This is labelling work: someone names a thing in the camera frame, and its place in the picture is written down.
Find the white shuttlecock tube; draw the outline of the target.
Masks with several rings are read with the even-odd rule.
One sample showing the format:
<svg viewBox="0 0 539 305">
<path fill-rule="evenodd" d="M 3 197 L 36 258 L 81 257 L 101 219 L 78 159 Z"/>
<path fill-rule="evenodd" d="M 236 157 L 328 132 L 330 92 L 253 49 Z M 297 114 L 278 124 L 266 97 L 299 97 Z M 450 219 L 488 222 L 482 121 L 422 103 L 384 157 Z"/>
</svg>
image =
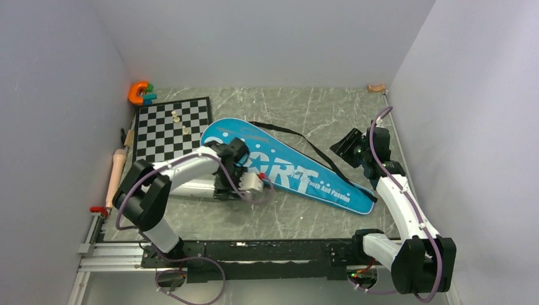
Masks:
<svg viewBox="0 0 539 305">
<path fill-rule="evenodd" d="M 197 198 L 213 198 L 214 197 L 214 180 L 210 179 L 193 179 L 180 186 L 172 189 L 172 196 L 197 197 Z"/>
</svg>

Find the blue racket cover bag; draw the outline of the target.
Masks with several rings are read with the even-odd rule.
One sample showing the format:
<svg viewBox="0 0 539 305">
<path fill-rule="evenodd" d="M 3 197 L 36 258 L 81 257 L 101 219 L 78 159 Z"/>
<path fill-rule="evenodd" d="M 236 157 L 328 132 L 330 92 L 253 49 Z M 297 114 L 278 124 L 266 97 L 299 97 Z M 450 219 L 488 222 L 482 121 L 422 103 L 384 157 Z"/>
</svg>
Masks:
<svg viewBox="0 0 539 305">
<path fill-rule="evenodd" d="M 206 127 L 200 142 L 206 144 L 214 140 L 228 144 L 238 138 L 249 150 L 241 164 L 249 172 L 263 174 L 274 186 L 356 214 L 366 215 L 372 211 L 377 200 L 372 191 L 346 178 L 319 148 L 313 150 L 324 163 L 273 137 L 271 130 L 296 134 L 272 124 L 224 118 Z"/>
</svg>

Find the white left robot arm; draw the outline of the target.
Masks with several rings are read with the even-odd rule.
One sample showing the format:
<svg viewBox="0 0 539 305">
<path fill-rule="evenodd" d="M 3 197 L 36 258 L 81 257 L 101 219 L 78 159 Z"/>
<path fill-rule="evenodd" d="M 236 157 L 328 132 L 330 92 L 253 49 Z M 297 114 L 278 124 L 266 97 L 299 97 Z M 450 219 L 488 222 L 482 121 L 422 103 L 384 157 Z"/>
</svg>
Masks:
<svg viewBox="0 0 539 305">
<path fill-rule="evenodd" d="M 212 174 L 210 196 L 217 200 L 240 198 L 240 182 L 247 169 L 240 162 L 249 155 L 239 138 L 228 144 L 211 141 L 181 157 L 150 163 L 133 163 L 113 196 L 119 216 L 126 217 L 133 228 L 158 248 L 158 259 L 166 266 L 178 265 L 184 254 L 184 242 L 164 218 L 170 193 L 198 177 Z"/>
</svg>

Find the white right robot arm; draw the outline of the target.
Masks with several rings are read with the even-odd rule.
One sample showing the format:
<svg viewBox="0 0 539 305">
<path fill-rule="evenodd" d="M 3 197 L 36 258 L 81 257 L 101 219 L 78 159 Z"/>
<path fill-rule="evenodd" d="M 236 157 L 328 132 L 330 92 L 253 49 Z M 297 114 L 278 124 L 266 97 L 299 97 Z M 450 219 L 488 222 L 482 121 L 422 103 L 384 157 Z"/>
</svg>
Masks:
<svg viewBox="0 0 539 305">
<path fill-rule="evenodd" d="M 391 159 L 390 132 L 378 126 L 364 133 L 354 128 L 330 149 L 350 166 L 362 167 L 401 238 L 397 243 L 379 229 L 359 229 L 352 237 L 352 259 L 359 264 L 374 259 L 387 268 L 400 294 L 447 292 L 456 245 L 452 238 L 441 236 L 421 211 L 408 188 L 404 168 Z"/>
</svg>

